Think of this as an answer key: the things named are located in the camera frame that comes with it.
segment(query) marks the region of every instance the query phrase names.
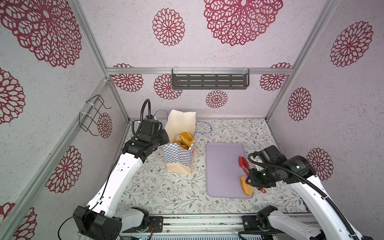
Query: table surface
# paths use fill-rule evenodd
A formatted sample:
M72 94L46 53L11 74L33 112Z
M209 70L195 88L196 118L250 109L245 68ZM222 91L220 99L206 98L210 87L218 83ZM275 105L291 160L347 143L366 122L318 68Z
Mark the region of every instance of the table surface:
M212 125L213 132L196 134L192 174L167 172L163 150L159 147L133 176L116 212L122 213L131 207L140 207L150 214L243 214L257 213L268 205L276 206L283 212L307 212L303 200L283 182L278 182L277 187L266 189L266 194L255 190L250 199L210 197L206 186L206 143L241 143L248 155L275 144L275 140L262 119L203 121ZM204 123L198 123L196 128L198 132L209 130ZM129 130L127 139L131 137L132 132Z

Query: blue string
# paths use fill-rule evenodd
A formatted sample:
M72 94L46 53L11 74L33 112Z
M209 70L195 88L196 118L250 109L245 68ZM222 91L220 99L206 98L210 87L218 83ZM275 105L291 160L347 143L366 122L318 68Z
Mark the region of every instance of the blue string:
M195 132L195 133L208 134L208 133L211 133L213 131L213 128L212 128L212 126L209 123L203 122L203 121L197 121L195 125L197 125L198 122L202 122L202 123L208 124L211 127L211 130L209 132Z
M168 121L168 112L167 112L166 110L163 110L163 109L157 110L157 111L155 112L155 115L153 115L153 117L156 116L156 113L157 113L158 111L164 111L164 112L166 112L166 113L167 113L167 121Z

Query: bread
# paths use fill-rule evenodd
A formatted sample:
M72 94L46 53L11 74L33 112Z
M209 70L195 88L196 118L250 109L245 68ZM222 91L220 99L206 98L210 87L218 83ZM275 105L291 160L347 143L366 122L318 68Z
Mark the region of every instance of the bread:
M188 150L189 149L189 147L187 146L187 145L180 145L182 148L184 148L184 149L186 149L186 150Z
M188 147L190 147L194 141L193 137L188 132L180 133L180 138L183 144L187 145Z
M246 179L247 179L247 176L240 177L241 187L243 188L243 191L247 196L251 196L253 193L253 187L245 183Z

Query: red tongs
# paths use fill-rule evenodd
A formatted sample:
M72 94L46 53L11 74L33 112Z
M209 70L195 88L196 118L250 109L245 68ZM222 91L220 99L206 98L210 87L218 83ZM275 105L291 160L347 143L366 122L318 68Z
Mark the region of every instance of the red tongs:
M248 161L245 159L245 157L242 157L242 156L239 156L239 166L243 169L243 171L245 172L245 174L248 176L249 175L249 163ZM262 187L256 187L259 191L261 191L262 193L266 193L266 190Z

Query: red flower pattern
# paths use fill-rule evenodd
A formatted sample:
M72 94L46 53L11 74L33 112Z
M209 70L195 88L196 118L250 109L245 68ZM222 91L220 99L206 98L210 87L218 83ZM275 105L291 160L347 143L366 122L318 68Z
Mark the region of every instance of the red flower pattern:
M170 74L163 74L158 76L153 83L155 92L161 98L164 99L175 99L178 98L183 90L175 90L172 87L172 76Z
M17 228L15 234L13 235L13 240L30 240L35 235L35 228L37 226L36 221L37 214L35 213L35 208L31 207L29 209L29 214L24 217L21 225Z
M14 205L15 203L7 202L6 204L0 206L0 223L5 219L5 217Z
M0 0L0 16L38 60L66 68L79 58L81 33L66 0Z
M50 192L63 193L68 191L79 179L83 167L82 161L79 150L70 146L45 186Z
M294 90L288 101L289 116L295 121L303 120L310 112L311 104L311 95L307 89Z
M224 106L228 100L228 96L224 91L214 90L205 98L205 102L211 108L219 108Z
M25 106L25 95L19 81L0 68L0 124L18 118Z
M129 64L119 63L115 68L133 68ZM139 91L143 86L143 78L141 74L114 74L111 75L113 82L119 88L127 92Z
M331 156L324 151L324 149L312 149L307 155L307 160L316 170L320 180L330 178L333 173L333 161L331 160Z
M272 65L271 68L290 68L292 67L289 63L278 63ZM287 75L285 74L263 74L260 78L260 86L268 91L279 89L283 84Z
M152 21L156 38L165 46L174 46L184 37L184 22L180 14L173 9L163 8Z
M360 21L344 29L331 48L331 61L338 67L351 65L363 56L372 41L372 26Z
M244 45L276 20L283 0L204 0L207 28L221 43Z
M102 113L97 120L97 130L102 138L108 138L112 133L112 120L108 113Z

